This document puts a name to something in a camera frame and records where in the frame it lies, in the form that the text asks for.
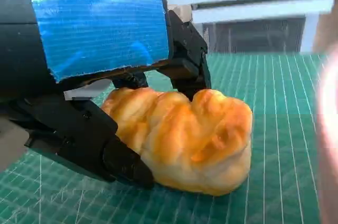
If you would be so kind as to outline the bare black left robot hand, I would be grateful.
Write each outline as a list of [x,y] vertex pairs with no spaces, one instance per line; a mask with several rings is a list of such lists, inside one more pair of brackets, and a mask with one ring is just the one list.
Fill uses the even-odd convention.
[[140,156],[92,98],[157,70],[188,98],[211,88],[207,44],[167,0],[1,0],[1,169],[31,149],[91,178],[151,188]]

